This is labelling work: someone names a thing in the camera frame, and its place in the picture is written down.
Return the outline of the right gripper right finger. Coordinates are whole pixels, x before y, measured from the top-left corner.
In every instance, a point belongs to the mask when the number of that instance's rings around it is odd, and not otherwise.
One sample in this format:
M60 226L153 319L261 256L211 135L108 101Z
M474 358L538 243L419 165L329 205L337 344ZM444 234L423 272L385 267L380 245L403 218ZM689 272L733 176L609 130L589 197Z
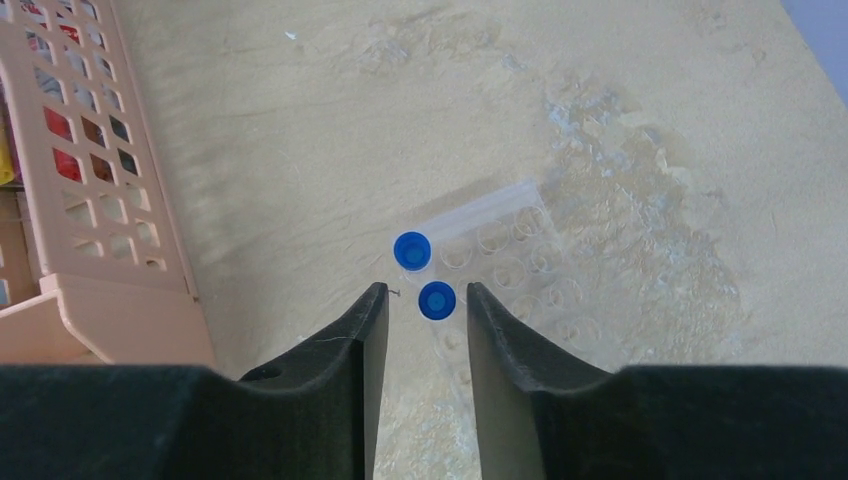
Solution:
M847 372L639 365L609 373L467 288L486 479L843 479Z

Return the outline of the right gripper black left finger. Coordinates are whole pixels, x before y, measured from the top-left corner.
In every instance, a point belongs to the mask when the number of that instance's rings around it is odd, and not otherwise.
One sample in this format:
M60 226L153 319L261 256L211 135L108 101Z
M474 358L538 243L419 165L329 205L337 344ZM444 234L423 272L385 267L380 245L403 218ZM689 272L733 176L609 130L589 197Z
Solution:
M8 366L5 479L369 479L389 290L238 380L194 365Z

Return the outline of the clear dropper with blue band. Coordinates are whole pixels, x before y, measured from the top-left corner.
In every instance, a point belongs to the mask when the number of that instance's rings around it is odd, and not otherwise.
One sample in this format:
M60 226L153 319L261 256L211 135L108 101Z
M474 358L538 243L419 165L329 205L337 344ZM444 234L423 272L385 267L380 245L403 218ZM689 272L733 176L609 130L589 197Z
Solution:
M457 298L455 290L442 281L431 281L424 285L418 295L420 313L432 321L448 318L455 310Z

